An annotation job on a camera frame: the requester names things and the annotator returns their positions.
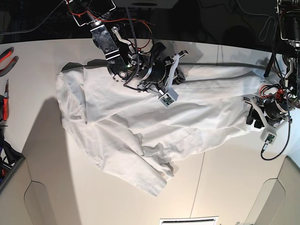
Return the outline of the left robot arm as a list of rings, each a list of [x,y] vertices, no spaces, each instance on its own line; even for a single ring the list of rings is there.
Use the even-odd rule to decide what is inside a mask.
[[[264,77],[268,77],[270,71],[274,70],[279,81],[263,85],[258,96],[248,100],[251,109],[247,118],[247,124],[263,128],[262,136],[269,142],[284,124],[291,125],[289,113],[300,107],[300,2],[278,0],[276,12],[278,30],[274,34],[279,35],[294,52],[288,51],[282,56],[286,65],[285,72],[279,67],[276,52],[272,52]]]

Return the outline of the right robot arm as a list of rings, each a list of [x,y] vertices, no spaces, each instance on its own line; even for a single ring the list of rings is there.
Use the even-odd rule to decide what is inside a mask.
[[[90,62],[58,75],[65,129],[110,123],[136,130],[250,126],[242,97],[257,92],[260,79],[246,66],[199,63],[203,53],[195,43],[168,57],[160,42],[142,52],[116,22],[90,15],[90,23],[107,65]]]

